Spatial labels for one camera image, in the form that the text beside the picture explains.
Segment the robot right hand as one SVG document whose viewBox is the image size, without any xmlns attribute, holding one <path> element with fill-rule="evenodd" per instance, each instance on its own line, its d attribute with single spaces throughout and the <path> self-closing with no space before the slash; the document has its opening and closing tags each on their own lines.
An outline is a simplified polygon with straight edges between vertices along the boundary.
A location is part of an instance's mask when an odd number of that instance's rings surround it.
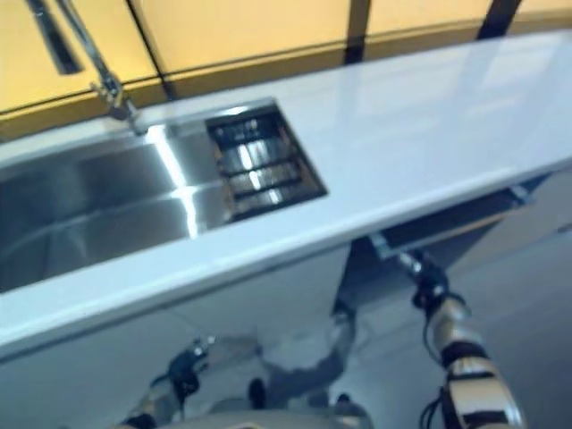
<svg viewBox="0 0 572 429">
<path fill-rule="evenodd" d="M 398 261 L 409 279 L 416 285 L 414 306 L 429 308 L 441 295 L 449 291 L 449 279 L 441 268 L 423 250 L 410 250 L 398 254 Z"/>
</svg>

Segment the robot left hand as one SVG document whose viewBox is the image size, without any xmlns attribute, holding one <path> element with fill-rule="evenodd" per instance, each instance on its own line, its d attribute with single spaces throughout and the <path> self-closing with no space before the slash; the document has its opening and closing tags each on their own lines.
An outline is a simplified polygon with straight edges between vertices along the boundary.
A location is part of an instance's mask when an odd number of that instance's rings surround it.
<svg viewBox="0 0 572 429">
<path fill-rule="evenodd" d="M 198 374 L 208 367 L 209 349 L 215 341 L 215 336 L 196 338 L 170 362 L 167 374 L 180 401 L 199 389 Z"/>
</svg>

